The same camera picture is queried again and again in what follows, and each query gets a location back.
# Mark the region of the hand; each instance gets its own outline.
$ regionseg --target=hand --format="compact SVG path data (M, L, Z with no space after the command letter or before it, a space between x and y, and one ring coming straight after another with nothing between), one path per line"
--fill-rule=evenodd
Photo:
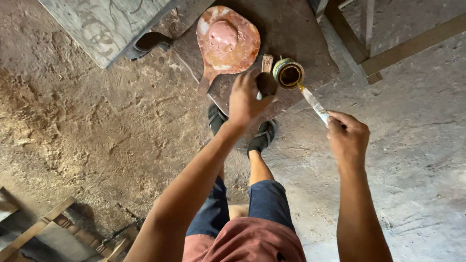
M338 162L340 173L364 171L369 128L354 116L337 111L328 112L330 117L327 119L327 137L330 139L330 147Z
M274 96L267 96L257 100L256 77L260 70L254 69L239 75L232 87L230 95L229 121L238 127L245 128L258 116L273 100Z

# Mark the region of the wooden paddle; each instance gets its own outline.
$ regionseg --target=wooden paddle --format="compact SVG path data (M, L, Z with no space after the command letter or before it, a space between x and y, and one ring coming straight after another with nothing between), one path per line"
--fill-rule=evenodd
M220 56L212 50L209 34L211 25L218 21L227 21L238 31L238 43L235 48ZM218 75L244 72L254 63L259 52L260 36L256 26L224 6L211 7L201 15L196 35L204 60L204 73L197 91L203 96L207 94L212 81Z

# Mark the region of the black shoe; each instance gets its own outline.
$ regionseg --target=black shoe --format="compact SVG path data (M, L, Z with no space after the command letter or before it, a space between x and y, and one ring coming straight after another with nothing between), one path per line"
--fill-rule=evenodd
M215 136L220 130L220 127L228 120L228 117L217 107L216 104L209 106L209 126Z
M249 158L249 151L257 150L262 152L264 148L268 147L270 142L274 139L276 131L277 126L272 120L260 124L257 135L254 136L253 140L247 147L247 157Z

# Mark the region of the dusty floor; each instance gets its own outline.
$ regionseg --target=dusty floor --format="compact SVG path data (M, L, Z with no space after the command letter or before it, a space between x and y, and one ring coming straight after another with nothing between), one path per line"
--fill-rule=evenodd
M0 184L35 218L69 195L72 216L108 237L145 216L210 138L208 98L173 52L98 68L36 0L0 10ZM358 30L358 6L344 13ZM376 2L378 54L466 11L466 2ZM365 84L329 23L321 24L340 68L316 92L322 104L371 129L367 169L379 220L396 261L466 258L466 34ZM264 151L287 189L308 259L337 261L339 181L325 127L305 102L277 117ZM242 148L226 161L231 202L247 202Z

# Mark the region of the red shirt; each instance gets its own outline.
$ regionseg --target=red shirt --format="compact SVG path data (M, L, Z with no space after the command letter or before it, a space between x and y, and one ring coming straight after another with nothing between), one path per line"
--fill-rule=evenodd
M229 221L217 238L205 234L185 238L183 262L305 262L298 236L288 227L265 219Z

